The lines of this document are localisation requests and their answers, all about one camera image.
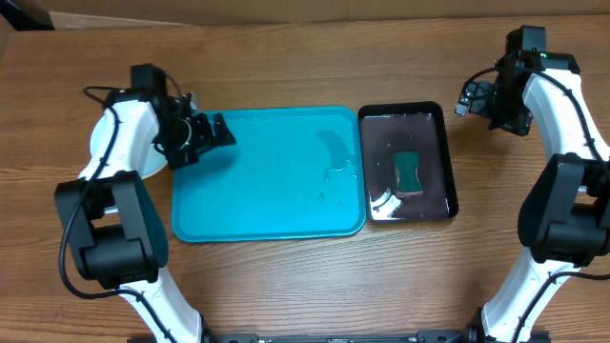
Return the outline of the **light blue plate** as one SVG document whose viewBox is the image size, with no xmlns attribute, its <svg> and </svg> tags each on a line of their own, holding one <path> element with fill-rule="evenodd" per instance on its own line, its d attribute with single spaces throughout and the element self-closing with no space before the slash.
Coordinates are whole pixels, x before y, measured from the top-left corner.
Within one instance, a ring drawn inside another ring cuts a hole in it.
<svg viewBox="0 0 610 343">
<path fill-rule="evenodd" d="M 105 134 L 106 119 L 101 117 L 94 126 L 90 139 L 90 154 L 94 156 L 100 146 L 101 139 Z M 144 167 L 139 171 L 140 176 L 145 179 L 160 172 L 166 165 L 165 156 L 154 149 L 153 144 L 150 144 L 147 149 L 147 154 L 144 159 Z"/>
</svg>

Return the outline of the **green sponge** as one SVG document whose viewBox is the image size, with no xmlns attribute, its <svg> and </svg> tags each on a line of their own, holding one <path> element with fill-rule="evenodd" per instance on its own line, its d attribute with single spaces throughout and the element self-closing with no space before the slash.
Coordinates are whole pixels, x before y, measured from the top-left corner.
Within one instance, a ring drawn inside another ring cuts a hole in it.
<svg viewBox="0 0 610 343">
<path fill-rule="evenodd" d="M 399 151 L 394 154 L 396 195 L 408 197 L 420 195 L 423 188 L 418 179 L 419 154 L 416 151 Z"/>
</svg>

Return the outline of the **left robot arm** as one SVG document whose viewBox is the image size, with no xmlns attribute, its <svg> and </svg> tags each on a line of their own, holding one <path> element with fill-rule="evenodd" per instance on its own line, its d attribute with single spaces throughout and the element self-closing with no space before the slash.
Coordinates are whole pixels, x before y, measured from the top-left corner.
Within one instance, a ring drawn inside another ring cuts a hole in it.
<svg viewBox="0 0 610 343">
<path fill-rule="evenodd" d="M 123 298 L 156 342 L 213 342 L 169 272 L 166 230 L 143 172 L 150 151 L 177 169 L 235 138 L 221 114 L 196 111 L 188 94 L 153 86 L 105 91 L 98 148 L 76 179 L 54 191 L 61 281 L 81 299 Z"/>
</svg>

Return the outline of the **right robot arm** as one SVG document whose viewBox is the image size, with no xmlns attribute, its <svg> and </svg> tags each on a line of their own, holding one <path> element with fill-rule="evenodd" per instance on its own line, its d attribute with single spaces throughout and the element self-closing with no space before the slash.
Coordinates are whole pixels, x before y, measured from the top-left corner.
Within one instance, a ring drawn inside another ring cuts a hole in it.
<svg viewBox="0 0 610 343">
<path fill-rule="evenodd" d="M 569 278 L 605 280 L 582 268 L 609 253 L 609 147 L 581 91 L 573 55 L 537 48 L 505 53 L 495 82 L 468 79 L 459 115 L 490 119 L 518 135 L 537 125 L 547 163 L 518 214 L 518 259 L 498 292 L 461 335 L 463 342 L 546 342 L 539 316 Z"/>
</svg>

